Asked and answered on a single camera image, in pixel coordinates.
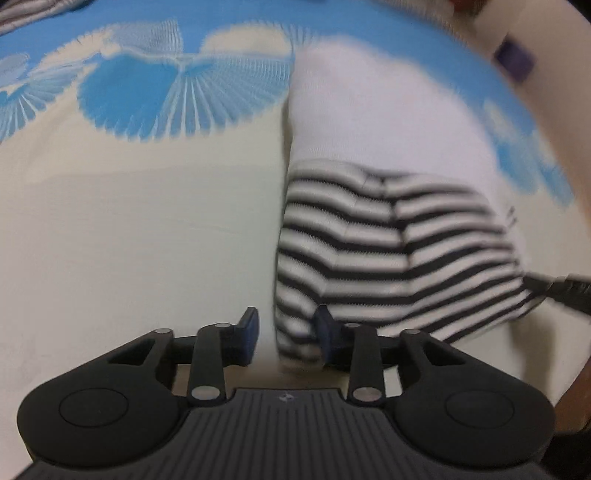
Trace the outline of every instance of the black and white striped cloth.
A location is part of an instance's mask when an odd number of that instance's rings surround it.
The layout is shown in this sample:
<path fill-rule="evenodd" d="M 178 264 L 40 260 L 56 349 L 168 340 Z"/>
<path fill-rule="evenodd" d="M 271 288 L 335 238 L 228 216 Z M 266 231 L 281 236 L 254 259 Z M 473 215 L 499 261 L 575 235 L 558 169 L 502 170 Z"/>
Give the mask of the black and white striped cloth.
<path fill-rule="evenodd" d="M 521 275 L 505 225 L 470 188 L 333 160 L 290 165 L 275 291 L 284 359 L 318 362 L 321 304 L 380 335 L 456 341 L 537 305 Z"/>

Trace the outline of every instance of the grey cloth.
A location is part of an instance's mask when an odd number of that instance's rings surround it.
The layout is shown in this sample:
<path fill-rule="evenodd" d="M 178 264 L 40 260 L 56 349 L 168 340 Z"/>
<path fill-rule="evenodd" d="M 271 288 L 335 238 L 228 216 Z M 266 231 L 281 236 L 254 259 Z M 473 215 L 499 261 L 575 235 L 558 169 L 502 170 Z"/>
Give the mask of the grey cloth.
<path fill-rule="evenodd" d="M 88 0 L 8 0 L 0 7 L 0 35 L 85 3 Z"/>

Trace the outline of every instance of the striped fabric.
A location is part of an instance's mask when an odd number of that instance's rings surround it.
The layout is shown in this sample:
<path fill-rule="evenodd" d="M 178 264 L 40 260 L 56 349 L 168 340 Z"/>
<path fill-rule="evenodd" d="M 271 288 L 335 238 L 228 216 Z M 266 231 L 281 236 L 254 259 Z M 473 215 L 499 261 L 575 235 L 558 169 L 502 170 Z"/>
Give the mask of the striped fabric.
<path fill-rule="evenodd" d="M 537 303 L 503 223 L 473 190 L 332 160 L 290 166 L 275 290 L 282 357 L 318 362 L 310 319 L 321 304 L 381 335 L 417 328 L 453 342 Z"/>

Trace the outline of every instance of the purple object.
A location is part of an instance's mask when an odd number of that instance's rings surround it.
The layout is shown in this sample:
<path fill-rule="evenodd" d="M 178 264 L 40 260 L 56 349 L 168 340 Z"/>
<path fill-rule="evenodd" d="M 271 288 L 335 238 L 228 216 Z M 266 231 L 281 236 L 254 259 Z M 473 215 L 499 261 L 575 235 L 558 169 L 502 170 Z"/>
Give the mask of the purple object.
<path fill-rule="evenodd" d="M 495 52 L 495 58 L 517 83 L 522 83 L 535 65 L 533 56 L 509 37 Z"/>

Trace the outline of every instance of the ribbed black surface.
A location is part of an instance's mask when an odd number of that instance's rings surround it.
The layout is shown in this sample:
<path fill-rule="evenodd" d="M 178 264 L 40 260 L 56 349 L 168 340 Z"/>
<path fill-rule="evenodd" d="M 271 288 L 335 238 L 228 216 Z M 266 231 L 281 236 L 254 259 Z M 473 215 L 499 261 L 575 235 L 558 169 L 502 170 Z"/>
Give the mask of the ribbed black surface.
<path fill-rule="evenodd" d="M 147 458 L 101 471 L 37 462 L 20 480 L 547 480 L 536 465 L 472 472 L 410 448 L 376 409 L 336 390 L 238 390 L 221 407 L 193 410 Z"/>

